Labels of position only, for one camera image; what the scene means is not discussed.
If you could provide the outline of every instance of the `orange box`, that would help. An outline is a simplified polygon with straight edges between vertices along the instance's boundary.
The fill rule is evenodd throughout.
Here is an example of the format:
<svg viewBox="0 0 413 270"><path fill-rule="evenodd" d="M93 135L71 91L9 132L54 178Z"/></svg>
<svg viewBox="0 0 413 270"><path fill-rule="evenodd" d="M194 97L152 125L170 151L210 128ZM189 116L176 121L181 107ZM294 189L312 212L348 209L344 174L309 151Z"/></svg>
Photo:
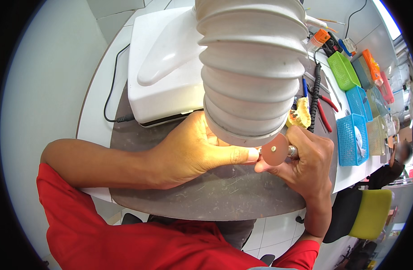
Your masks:
<svg viewBox="0 0 413 270"><path fill-rule="evenodd" d="M325 42L327 42L328 39L330 39L330 35L327 33L327 31L323 29L319 29L319 31L317 31L317 33L313 36L313 38L317 42L324 44Z"/></svg>
<svg viewBox="0 0 413 270"><path fill-rule="evenodd" d="M367 63L371 78L373 79L374 83L377 87L381 87L381 85L384 83L384 80L381 76L381 69L379 68L379 64L375 61L368 49L362 51L362 56Z"/></svg>

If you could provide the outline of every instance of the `white ribbed flexible hose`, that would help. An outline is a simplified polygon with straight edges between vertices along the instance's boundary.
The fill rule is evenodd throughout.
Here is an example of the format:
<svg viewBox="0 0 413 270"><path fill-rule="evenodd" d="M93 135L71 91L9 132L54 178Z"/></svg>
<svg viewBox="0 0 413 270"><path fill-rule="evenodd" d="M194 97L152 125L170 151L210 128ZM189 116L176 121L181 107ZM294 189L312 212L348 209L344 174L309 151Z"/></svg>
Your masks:
<svg viewBox="0 0 413 270"><path fill-rule="evenodd" d="M227 143L262 146L285 125L307 56L305 10L297 0L196 0L197 30L208 48L204 110Z"/></svg>

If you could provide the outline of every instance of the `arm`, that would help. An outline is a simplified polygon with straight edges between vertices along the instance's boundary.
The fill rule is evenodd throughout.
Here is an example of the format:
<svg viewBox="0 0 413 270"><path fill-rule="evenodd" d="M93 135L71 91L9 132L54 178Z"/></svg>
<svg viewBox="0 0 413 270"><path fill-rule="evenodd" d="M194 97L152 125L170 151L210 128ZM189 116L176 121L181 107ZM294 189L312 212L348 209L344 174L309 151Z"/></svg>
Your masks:
<svg viewBox="0 0 413 270"><path fill-rule="evenodd" d="M390 158L390 168L393 167L394 162L395 162L395 152L396 152L396 149L397 149L397 144L394 144L394 146L393 146L393 153L391 154L391 158Z"/></svg>
<svg viewBox="0 0 413 270"><path fill-rule="evenodd" d="M203 112L192 113L155 148L127 152L79 139L49 143L41 162L73 187L169 189L220 165L254 164L257 149L217 139Z"/></svg>
<svg viewBox="0 0 413 270"><path fill-rule="evenodd" d="M260 160L256 172L268 171L281 177L287 185L304 197L307 212L305 232L298 241L314 240L321 244L331 222L331 181L328 177L334 144L297 126L291 126L286 137L299 152L299 160L270 166Z"/></svg>

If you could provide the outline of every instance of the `dark work surface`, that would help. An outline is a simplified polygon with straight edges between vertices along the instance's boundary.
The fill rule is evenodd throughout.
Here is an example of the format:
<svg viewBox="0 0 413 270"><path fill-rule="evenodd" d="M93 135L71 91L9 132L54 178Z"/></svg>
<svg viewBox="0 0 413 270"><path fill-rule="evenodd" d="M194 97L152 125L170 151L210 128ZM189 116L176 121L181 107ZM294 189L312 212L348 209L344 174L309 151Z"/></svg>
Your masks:
<svg viewBox="0 0 413 270"><path fill-rule="evenodd" d="M314 73L314 62L309 72ZM307 80L307 83L310 87L313 86L312 81ZM322 83L327 85L323 72ZM298 94L303 95L302 82L300 85ZM320 94L329 97L323 89L320 89ZM329 137L334 144L337 144L337 126L333 109L327 103L321 102L333 132L327 134L317 113L314 133ZM118 105L117 116L130 112L126 84ZM160 143L180 122L181 120L151 128L141 127L136 121L115 123L111 148L134 152L148 150ZM281 132L285 133L286 130L287 128L284 127ZM336 171L337 151L334 151L330 168L333 188ZM122 188L109 190L114 201L124 207L178 219L247 220L276 216L305 207L304 199L290 189L282 179L267 172L255 173L254 165L218 167L169 190Z"/></svg>

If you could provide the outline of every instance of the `red t-shirt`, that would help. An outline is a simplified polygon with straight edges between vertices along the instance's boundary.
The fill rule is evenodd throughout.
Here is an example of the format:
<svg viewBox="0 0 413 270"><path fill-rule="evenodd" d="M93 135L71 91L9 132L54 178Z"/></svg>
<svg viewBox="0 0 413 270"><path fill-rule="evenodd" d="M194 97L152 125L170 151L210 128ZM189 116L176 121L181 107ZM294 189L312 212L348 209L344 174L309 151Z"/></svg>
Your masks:
<svg viewBox="0 0 413 270"><path fill-rule="evenodd" d="M90 195L64 181L49 165L37 176L49 229L47 242L62 269L249 269L267 266L225 241L213 222L178 220L108 225ZM312 269L319 244L294 244L274 267Z"/></svg>

